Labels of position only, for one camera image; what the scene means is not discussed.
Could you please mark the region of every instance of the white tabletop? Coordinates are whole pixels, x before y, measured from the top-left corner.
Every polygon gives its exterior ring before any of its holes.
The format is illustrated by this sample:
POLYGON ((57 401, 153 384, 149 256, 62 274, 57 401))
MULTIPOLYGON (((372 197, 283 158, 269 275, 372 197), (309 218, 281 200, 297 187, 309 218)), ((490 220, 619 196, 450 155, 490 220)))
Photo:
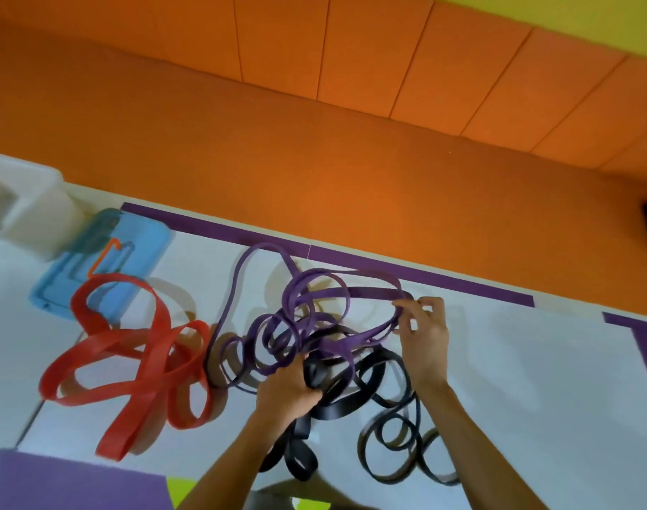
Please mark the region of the white tabletop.
MULTIPOLYGON (((217 321, 233 264, 243 250, 232 243, 176 234, 151 280, 175 322, 186 322, 189 311, 207 322, 217 321)), ((297 262, 301 268, 322 266, 297 262)), ((244 333, 255 317, 279 308, 288 279, 276 254, 257 252, 244 270, 226 331, 244 333)), ((350 279, 351 284, 383 285, 350 279)), ((451 384, 473 420, 551 509, 647 508, 647 372, 629 329, 419 283, 404 286, 415 296, 446 300, 451 384)), ((339 300, 323 305, 329 311, 341 309, 339 300)), ((361 330, 385 320, 389 312, 388 302, 355 300, 346 322, 361 330)), ((122 324, 149 325, 152 314, 150 296, 140 293, 122 324)), ((400 351, 393 339, 387 347, 400 351)), ((111 358, 81 369, 78 379, 94 386, 131 379, 135 370, 134 361, 111 358)), ((381 391, 398 394, 392 375, 381 391)), ((201 399, 195 391, 194 401, 201 399)), ((108 463, 96 458, 94 449, 124 403, 123 398, 71 408, 47 403, 20 449, 108 463)), ((148 450, 128 455, 120 466, 197 479, 238 434, 254 404, 253 396, 232 389, 217 420, 181 432, 166 426, 148 450)), ((438 486, 419 471, 398 485, 384 486, 362 470, 357 437, 378 410, 371 402, 342 420, 315 423, 310 444, 319 458, 320 476, 362 505, 469 508, 460 487, 438 486)), ((431 426, 429 418, 425 420, 423 430, 431 426)), ((448 469, 441 445, 427 459, 436 471, 448 469)), ((387 474, 404 456, 371 444, 368 460, 378 473, 387 474)), ((260 474, 253 488, 290 478, 281 462, 260 474)))
POLYGON ((0 242, 0 448, 13 447, 40 403, 38 381, 81 328, 44 313, 28 294, 49 263, 0 242))

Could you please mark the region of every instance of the white container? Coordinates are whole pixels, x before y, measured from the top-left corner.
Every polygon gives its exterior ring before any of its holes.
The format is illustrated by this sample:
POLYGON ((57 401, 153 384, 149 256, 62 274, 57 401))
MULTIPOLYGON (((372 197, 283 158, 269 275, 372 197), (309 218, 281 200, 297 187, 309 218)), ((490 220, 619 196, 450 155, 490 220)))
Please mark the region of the white container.
POLYGON ((84 219, 60 171, 0 154, 0 239, 47 260, 69 244, 84 219))

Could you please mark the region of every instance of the person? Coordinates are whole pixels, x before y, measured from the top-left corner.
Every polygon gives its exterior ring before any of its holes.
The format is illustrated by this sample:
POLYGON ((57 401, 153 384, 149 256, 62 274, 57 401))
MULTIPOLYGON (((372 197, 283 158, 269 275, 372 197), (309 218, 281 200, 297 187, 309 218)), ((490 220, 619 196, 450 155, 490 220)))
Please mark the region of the person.
MULTIPOLYGON (((439 430, 473 510, 547 510, 467 416, 447 382, 448 329, 444 300, 396 300, 404 309, 398 334, 411 384, 439 430), (416 322, 412 330, 411 321, 416 322)), ((255 411, 229 449, 210 467, 178 510, 240 510, 260 464, 277 438, 321 398, 304 383, 302 355, 257 389, 255 411)))

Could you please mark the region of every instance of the red strap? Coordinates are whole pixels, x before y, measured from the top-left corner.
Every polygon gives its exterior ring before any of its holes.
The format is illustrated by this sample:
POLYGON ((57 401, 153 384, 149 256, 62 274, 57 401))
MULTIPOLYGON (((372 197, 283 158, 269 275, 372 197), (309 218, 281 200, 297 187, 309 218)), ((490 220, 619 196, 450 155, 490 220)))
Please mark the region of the red strap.
POLYGON ((208 324, 194 320, 172 328, 170 312, 156 292, 147 283, 118 273, 96 274, 91 277, 75 292, 70 308, 88 336, 47 367, 40 378, 39 391, 42 398, 65 406, 130 396, 130 400, 99 442, 96 450, 99 456, 122 460, 137 439, 155 403, 162 398, 167 401, 167 419, 173 428, 197 428, 208 421, 212 412, 212 392, 203 373, 203 358, 210 343, 208 324), (111 329, 101 314, 87 307, 90 293, 101 285, 112 282, 132 283, 153 295, 155 313, 150 329, 111 329), (178 340, 180 333, 186 328, 193 329, 200 335, 200 350, 192 350, 178 340), (144 350, 136 350, 142 344, 144 350), (139 360, 135 379, 58 396, 59 387, 64 381, 72 379, 78 368, 110 356, 139 360), (200 382, 208 394, 205 407, 198 417, 193 414, 189 400, 189 387, 196 382, 200 382))

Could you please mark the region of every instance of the green shape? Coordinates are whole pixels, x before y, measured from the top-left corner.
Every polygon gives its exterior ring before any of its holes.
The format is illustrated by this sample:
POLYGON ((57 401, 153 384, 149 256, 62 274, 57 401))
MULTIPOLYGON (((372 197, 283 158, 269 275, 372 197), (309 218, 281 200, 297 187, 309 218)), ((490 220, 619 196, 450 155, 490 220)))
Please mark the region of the green shape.
POLYGON ((166 482, 173 508, 179 506, 196 484, 194 480, 185 480, 184 478, 167 478, 166 482))
POLYGON ((330 503, 323 501, 312 501, 311 499, 300 499, 300 502, 295 507, 295 510, 328 510, 330 503))
POLYGON ((647 0, 446 0, 647 56, 647 0))

